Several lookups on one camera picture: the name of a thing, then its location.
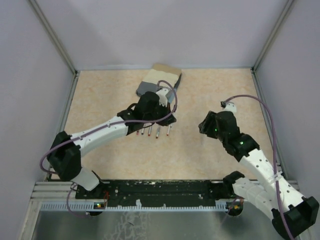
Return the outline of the white red-end marker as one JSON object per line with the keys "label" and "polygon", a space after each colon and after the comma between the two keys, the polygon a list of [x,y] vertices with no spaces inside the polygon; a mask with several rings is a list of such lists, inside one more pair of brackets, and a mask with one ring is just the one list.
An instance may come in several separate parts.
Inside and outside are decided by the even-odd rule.
{"label": "white red-end marker", "polygon": [[149,128],[148,128],[148,137],[150,137],[151,136],[151,133],[152,133],[152,126],[150,126]]}

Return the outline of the white brown-end marker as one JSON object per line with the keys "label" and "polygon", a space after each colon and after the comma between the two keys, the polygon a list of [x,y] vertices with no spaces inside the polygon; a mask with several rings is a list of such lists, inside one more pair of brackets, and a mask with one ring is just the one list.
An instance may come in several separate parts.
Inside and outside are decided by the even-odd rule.
{"label": "white brown-end marker", "polygon": [[159,138],[160,130],[161,130],[161,127],[160,127],[160,126],[158,126],[158,127],[157,127],[157,130],[156,130],[156,135],[155,135],[155,138],[156,138],[156,139],[158,139],[158,138]]}

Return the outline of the small white red-end pen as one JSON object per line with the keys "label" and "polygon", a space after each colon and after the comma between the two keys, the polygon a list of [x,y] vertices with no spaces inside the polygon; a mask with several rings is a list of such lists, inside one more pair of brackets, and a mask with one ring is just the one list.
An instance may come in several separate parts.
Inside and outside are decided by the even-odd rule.
{"label": "small white red-end pen", "polygon": [[170,134],[170,131],[171,131],[171,128],[172,128],[172,124],[170,124],[167,128],[167,132],[166,132],[166,136],[169,136]]}

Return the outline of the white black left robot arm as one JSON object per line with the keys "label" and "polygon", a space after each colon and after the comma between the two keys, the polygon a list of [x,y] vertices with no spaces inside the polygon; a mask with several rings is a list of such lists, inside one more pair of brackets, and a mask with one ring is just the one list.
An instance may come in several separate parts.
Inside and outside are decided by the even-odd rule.
{"label": "white black left robot arm", "polygon": [[157,92],[147,91],[137,103],[117,113],[116,116],[91,129],[78,133],[58,133],[53,141],[48,162],[60,180],[73,182],[83,187],[87,194],[97,199],[103,195],[104,186],[100,178],[82,166],[82,158],[94,149],[115,139],[148,128],[154,124],[167,127],[177,120],[167,95],[169,90],[161,88]]}

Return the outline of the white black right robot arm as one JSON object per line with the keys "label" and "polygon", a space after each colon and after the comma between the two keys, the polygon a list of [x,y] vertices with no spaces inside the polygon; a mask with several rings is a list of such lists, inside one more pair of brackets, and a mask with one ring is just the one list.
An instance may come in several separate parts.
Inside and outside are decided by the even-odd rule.
{"label": "white black right robot arm", "polygon": [[296,190],[281,172],[274,173],[258,143],[240,132],[231,111],[209,111],[198,128],[201,134],[220,140],[226,152],[252,172],[259,182],[254,184],[239,171],[234,171],[223,178],[223,192],[227,197],[239,196],[253,204],[271,220],[274,229],[285,240],[299,236],[315,224],[319,202]]}

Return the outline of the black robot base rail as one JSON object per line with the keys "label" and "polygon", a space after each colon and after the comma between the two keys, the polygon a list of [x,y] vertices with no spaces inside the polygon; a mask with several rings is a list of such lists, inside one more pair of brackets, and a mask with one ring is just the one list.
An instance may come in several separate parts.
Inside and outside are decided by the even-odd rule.
{"label": "black robot base rail", "polygon": [[31,200],[43,211],[225,212],[236,195],[221,180],[106,180],[94,190],[70,182],[37,182]]}

